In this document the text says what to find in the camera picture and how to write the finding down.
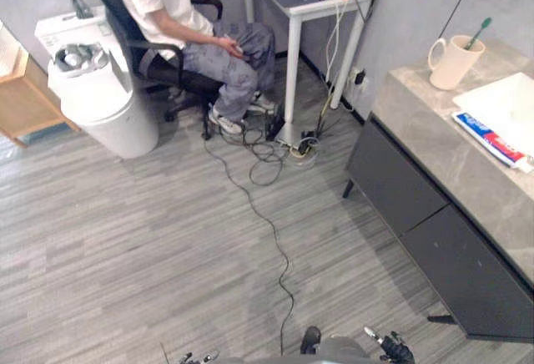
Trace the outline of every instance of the white trash can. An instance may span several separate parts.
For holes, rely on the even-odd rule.
[[[61,99],[63,114],[119,157],[134,158],[152,151],[159,136],[155,117],[132,91],[128,74],[113,55],[104,56],[98,44],[68,45],[60,49],[56,60],[61,53],[65,61],[81,60],[77,53],[84,53],[86,59],[72,69],[67,62],[48,65],[48,87]]]
[[[94,96],[90,100],[62,99],[61,110],[67,118],[121,158],[147,154],[158,143],[155,117],[133,92],[121,103],[118,99],[102,96]]]

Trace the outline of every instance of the dark gray cabinet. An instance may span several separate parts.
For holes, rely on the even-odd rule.
[[[469,337],[534,342],[532,285],[372,115],[347,170]]]
[[[447,204],[374,122],[365,125],[347,170],[397,235]]]
[[[531,297],[453,206],[400,242],[468,335],[534,337]]]

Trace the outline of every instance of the toothbrush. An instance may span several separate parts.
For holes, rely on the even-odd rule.
[[[471,41],[469,43],[467,43],[467,45],[464,47],[464,49],[466,50],[470,50],[471,47],[473,46],[473,44],[475,43],[476,39],[478,38],[478,36],[481,35],[482,33],[482,30],[484,30],[485,28],[487,28],[491,23],[491,18],[486,18],[484,19],[484,22],[482,22],[482,25],[481,25],[481,28],[478,32],[476,32],[476,34],[473,36],[473,38],[471,39]]]

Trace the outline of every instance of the floor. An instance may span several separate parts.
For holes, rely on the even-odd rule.
[[[284,89],[283,59],[276,93]],[[296,121],[313,126],[324,89],[301,65]],[[288,161],[252,185],[254,156],[207,143],[272,220],[295,294],[285,354],[309,325],[353,336],[378,359],[364,325],[398,331],[419,363],[532,363],[532,345],[468,341],[365,197],[347,200],[344,165],[360,126],[329,114],[313,168]],[[278,356],[289,309],[272,229],[204,150],[199,113],[160,124],[152,153],[122,161],[85,134],[55,129],[27,150],[0,141],[0,362],[162,364],[187,351]],[[253,173],[267,181],[276,164]]]

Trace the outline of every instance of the mug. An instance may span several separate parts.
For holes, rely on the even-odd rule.
[[[470,41],[470,36],[454,36],[448,44],[444,38],[439,38],[432,45],[428,52],[432,85],[442,90],[452,90],[460,83],[471,66],[486,51],[486,46],[480,40],[476,40],[471,49],[464,49]],[[443,46],[444,52],[437,65],[434,65],[431,58],[438,44]]]

